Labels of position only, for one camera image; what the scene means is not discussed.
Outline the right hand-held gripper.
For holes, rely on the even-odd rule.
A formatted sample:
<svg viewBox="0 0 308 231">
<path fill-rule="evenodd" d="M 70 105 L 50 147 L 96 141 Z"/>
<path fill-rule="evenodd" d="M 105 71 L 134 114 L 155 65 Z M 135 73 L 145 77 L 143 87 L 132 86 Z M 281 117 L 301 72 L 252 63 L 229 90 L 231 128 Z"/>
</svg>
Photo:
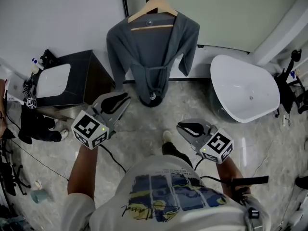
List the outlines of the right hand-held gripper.
<svg viewBox="0 0 308 231">
<path fill-rule="evenodd" d="M 203 159 L 222 164 L 233 152 L 234 140 L 204 119 L 185 119 L 179 122 L 177 131 Z"/>
</svg>

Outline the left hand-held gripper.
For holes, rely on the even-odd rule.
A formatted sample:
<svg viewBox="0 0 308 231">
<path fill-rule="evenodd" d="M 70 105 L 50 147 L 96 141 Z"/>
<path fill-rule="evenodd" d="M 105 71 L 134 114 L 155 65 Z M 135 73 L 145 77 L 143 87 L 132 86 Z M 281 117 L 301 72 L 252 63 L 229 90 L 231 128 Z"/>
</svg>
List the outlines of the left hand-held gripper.
<svg viewBox="0 0 308 231">
<path fill-rule="evenodd" d="M 125 92 L 110 92 L 99 96 L 87 110 L 80 111 L 71 130 L 76 140 L 94 149 L 109 138 L 115 123 L 121 119 L 131 101 Z"/>
</svg>

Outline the grey bathrobe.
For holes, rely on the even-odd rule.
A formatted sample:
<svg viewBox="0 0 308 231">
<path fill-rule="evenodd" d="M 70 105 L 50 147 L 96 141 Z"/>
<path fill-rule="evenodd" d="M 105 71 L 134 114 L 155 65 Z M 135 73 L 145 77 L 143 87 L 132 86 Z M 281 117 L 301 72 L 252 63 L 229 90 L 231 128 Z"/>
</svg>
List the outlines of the grey bathrobe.
<svg viewBox="0 0 308 231">
<path fill-rule="evenodd" d="M 126 73 L 132 72 L 135 91 L 141 103 L 156 107 L 168 90 L 168 80 L 175 59 L 188 76 L 195 56 L 200 26 L 178 13 L 145 14 L 129 22 L 126 18 L 107 33 L 109 64 L 117 90 L 123 88 Z"/>
</svg>

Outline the wooden clothes hanger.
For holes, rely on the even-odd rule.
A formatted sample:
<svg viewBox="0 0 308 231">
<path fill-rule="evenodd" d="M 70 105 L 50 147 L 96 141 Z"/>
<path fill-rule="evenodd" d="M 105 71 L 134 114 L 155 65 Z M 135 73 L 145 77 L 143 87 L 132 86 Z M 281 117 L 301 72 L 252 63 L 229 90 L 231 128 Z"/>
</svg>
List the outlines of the wooden clothes hanger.
<svg viewBox="0 0 308 231">
<path fill-rule="evenodd" d="M 178 16 L 178 12 L 174 10 L 167 1 L 147 0 L 146 4 L 142 7 L 141 10 L 128 18 L 128 23 L 133 22 L 134 20 L 142 17 L 143 15 L 158 13 L 158 11 L 171 14 L 175 17 Z"/>
</svg>

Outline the person's right forearm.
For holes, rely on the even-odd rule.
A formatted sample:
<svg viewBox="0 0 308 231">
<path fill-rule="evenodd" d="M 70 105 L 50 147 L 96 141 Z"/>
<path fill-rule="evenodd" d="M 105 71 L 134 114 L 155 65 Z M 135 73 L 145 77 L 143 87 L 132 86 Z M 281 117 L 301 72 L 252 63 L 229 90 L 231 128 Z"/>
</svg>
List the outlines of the person's right forearm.
<svg viewBox="0 0 308 231">
<path fill-rule="evenodd" d="M 236 187 L 231 187 L 224 182 L 232 181 L 233 179 L 243 178 L 241 172 L 233 162 L 233 160 L 228 157 L 221 164 L 216 164 L 218 175 L 221 181 L 222 190 L 225 195 L 234 201 L 238 202 L 240 199 L 240 193 L 242 194 L 250 194 L 250 185 L 240 185 Z"/>
</svg>

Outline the person's left forearm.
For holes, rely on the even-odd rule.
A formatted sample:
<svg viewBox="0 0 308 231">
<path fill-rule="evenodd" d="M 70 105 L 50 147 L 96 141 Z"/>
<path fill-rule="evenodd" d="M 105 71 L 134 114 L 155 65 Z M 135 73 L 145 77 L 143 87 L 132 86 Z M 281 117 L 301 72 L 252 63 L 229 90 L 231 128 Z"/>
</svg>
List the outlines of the person's left forearm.
<svg viewBox="0 0 308 231">
<path fill-rule="evenodd" d="M 94 200 L 98 148 L 81 145 L 73 165 L 67 193 L 82 193 Z"/>
</svg>

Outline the person's black trouser leg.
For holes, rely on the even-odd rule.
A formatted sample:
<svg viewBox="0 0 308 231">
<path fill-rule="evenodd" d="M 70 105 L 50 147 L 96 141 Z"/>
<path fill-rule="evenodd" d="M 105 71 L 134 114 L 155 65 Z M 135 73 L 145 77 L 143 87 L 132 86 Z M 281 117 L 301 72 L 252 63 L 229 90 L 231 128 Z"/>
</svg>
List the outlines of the person's black trouser leg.
<svg viewBox="0 0 308 231">
<path fill-rule="evenodd" d="M 191 168 L 193 168 L 193 165 L 190 159 L 188 158 L 188 156 L 186 154 L 181 153 L 179 150 L 177 150 L 177 148 L 174 146 L 172 142 L 165 142 L 162 145 L 162 154 L 178 157 L 182 159 L 183 161 L 185 161 Z"/>
</svg>

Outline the dark wooden vanity cabinet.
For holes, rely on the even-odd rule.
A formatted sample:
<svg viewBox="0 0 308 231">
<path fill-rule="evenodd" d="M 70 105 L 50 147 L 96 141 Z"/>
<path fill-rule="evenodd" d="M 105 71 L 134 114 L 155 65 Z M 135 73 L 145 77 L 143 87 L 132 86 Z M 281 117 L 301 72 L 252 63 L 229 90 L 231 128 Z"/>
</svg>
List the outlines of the dark wooden vanity cabinet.
<svg viewBox="0 0 308 231">
<path fill-rule="evenodd" d="M 92 50 L 73 53 L 58 59 L 59 64 L 49 65 L 44 70 L 70 64 L 71 69 L 66 89 L 59 96 L 36 97 L 39 112 L 64 119 L 67 116 L 65 114 L 67 109 L 92 104 L 100 95 L 115 89 L 114 80 Z M 41 72 L 35 79 L 36 86 Z"/>
</svg>

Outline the white sink basin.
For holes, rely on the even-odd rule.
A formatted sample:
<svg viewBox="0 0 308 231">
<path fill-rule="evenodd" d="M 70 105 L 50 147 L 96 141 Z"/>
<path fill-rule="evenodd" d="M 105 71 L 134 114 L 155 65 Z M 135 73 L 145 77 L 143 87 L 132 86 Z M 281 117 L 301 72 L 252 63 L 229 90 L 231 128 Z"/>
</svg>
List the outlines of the white sink basin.
<svg viewBox="0 0 308 231">
<path fill-rule="evenodd" d="M 43 70 L 37 83 L 37 98 L 61 95 L 67 86 L 71 65 L 63 64 Z"/>
</svg>

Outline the white bathtub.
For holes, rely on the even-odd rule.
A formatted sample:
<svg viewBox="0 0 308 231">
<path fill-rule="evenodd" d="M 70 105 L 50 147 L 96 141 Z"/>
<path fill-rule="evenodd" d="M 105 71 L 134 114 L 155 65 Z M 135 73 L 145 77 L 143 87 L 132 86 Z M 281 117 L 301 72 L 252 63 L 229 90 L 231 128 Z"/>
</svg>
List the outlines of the white bathtub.
<svg viewBox="0 0 308 231">
<path fill-rule="evenodd" d="M 278 85 L 264 68 L 221 54 L 211 62 L 210 76 L 221 106 L 236 122 L 249 123 L 279 108 Z"/>
</svg>

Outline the white printed t-shirt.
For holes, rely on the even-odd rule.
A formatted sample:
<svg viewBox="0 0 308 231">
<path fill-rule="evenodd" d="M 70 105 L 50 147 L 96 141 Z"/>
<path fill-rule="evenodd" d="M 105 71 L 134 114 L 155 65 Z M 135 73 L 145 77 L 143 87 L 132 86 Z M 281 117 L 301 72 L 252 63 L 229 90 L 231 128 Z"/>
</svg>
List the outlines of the white printed t-shirt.
<svg viewBox="0 0 308 231">
<path fill-rule="evenodd" d="M 251 194 L 241 205 L 208 188 L 191 166 L 171 155 L 150 156 L 130 168 L 100 207 L 81 193 L 65 200 L 61 231 L 248 231 L 248 208 L 270 231 L 271 221 Z"/>
</svg>

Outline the black faucet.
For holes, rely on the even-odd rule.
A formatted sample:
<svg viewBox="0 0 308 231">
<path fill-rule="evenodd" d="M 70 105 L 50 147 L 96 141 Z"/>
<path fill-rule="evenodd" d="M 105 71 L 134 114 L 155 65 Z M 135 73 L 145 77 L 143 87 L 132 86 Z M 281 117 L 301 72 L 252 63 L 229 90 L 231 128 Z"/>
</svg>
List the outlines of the black faucet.
<svg viewBox="0 0 308 231">
<path fill-rule="evenodd" d="M 59 64 L 59 59 L 49 49 L 44 51 L 40 59 L 44 67 Z"/>
</svg>

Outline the idle hand-held gripper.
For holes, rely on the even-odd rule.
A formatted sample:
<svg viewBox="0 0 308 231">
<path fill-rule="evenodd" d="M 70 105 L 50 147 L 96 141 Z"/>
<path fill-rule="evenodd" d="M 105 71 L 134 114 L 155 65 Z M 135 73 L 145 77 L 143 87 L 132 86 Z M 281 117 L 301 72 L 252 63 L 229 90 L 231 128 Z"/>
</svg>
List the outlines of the idle hand-held gripper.
<svg viewBox="0 0 308 231">
<path fill-rule="evenodd" d="M 26 106 L 30 109 L 37 108 L 37 99 L 36 99 L 36 85 L 34 84 L 34 80 L 29 78 L 25 80 L 23 83 L 23 91 L 24 94 L 24 102 Z"/>
</svg>

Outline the white soap bottle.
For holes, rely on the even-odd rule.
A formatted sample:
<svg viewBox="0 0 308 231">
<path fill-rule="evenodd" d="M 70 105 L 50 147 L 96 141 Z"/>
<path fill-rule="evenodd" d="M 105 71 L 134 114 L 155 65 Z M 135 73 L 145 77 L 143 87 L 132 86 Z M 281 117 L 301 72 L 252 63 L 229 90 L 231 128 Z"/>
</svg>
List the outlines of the white soap bottle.
<svg viewBox="0 0 308 231">
<path fill-rule="evenodd" d="M 32 62 L 31 75 L 36 75 L 40 70 L 44 70 L 43 64 L 36 58 L 32 58 L 31 62 Z"/>
</svg>

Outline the black office chair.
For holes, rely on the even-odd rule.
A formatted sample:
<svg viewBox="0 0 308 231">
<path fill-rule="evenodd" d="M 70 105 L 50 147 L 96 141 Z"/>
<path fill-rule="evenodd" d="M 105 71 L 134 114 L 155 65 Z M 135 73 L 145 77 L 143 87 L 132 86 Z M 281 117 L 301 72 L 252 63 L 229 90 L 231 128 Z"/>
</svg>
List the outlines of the black office chair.
<svg viewBox="0 0 308 231">
<path fill-rule="evenodd" d="M 302 50 L 293 50 L 291 53 L 291 60 L 287 69 L 274 77 L 274 80 L 278 86 L 280 94 L 280 104 L 284 107 L 285 111 L 290 114 L 292 105 L 295 103 L 297 105 L 297 111 L 299 114 L 302 114 L 305 111 L 308 111 L 308 89 L 306 90 L 303 86 L 299 77 L 295 77 L 295 80 L 287 83 L 287 79 L 292 72 L 294 63 L 297 63 L 301 59 Z M 302 93 L 296 96 L 295 92 L 292 90 L 292 86 L 299 84 L 302 89 Z"/>
</svg>

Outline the green cup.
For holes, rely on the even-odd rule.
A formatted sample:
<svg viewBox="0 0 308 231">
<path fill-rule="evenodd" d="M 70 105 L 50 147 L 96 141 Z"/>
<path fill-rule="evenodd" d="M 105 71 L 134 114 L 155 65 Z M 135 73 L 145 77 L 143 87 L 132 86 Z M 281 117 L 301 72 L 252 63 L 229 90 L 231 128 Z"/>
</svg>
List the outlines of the green cup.
<svg viewBox="0 0 308 231">
<path fill-rule="evenodd" d="M 47 200 L 49 198 L 49 194 L 44 189 L 39 190 L 33 190 L 30 193 L 31 199 L 34 201 L 34 203 L 39 204 L 44 200 Z"/>
</svg>

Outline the black swivel chair base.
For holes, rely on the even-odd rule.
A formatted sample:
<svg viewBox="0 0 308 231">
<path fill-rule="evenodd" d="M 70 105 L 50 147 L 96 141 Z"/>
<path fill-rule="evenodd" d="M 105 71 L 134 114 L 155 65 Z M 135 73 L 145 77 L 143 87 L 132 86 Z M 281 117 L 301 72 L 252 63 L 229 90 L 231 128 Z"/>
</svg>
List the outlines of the black swivel chair base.
<svg viewBox="0 0 308 231">
<path fill-rule="evenodd" d="M 23 165 L 19 165 L 17 169 L 16 164 L 12 162 L 12 150 L 6 149 L 6 140 L 0 139 L 0 183 L 3 185 L 6 193 L 16 196 L 15 187 L 17 186 L 22 195 L 27 195 L 24 188 L 30 189 L 30 185 L 26 185 L 20 179 L 20 172 Z"/>
</svg>

